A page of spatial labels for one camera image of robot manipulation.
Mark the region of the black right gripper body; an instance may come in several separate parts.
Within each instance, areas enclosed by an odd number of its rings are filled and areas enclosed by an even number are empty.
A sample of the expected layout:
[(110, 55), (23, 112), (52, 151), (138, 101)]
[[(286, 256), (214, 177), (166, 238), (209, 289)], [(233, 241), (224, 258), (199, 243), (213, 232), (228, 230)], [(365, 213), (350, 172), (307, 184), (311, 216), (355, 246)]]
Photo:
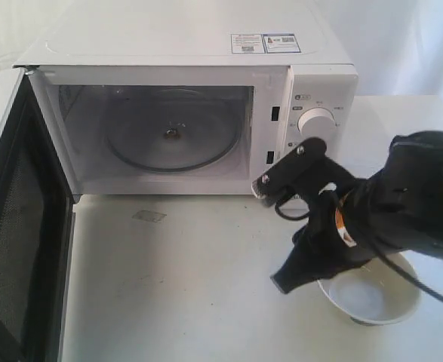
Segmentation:
[(337, 211), (343, 199), (362, 180), (344, 167), (324, 157), (297, 179), (295, 190), (309, 206), (308, 223), (292, 237), (294, 245), (308, 242), (320, 251), (335, 255), (341, 262), (341, 272), (360, 268), (368, 263), (368, 251), (350, 247), (337, 229)]

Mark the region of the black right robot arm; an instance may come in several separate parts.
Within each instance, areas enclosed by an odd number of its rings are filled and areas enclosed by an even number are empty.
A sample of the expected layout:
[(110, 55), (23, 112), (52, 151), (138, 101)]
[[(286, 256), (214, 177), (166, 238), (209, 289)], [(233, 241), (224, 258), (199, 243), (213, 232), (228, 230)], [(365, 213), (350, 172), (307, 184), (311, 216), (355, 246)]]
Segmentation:
[(277, 202), (299, 195), (307, 224), (272, 281), (283, 293), (360, 268), (379, 255), (413, 250), (443, 259), (443, 132), (396, 136), (367, 179), (330, 159), (319, 138), (303, 141), (267, 174)]

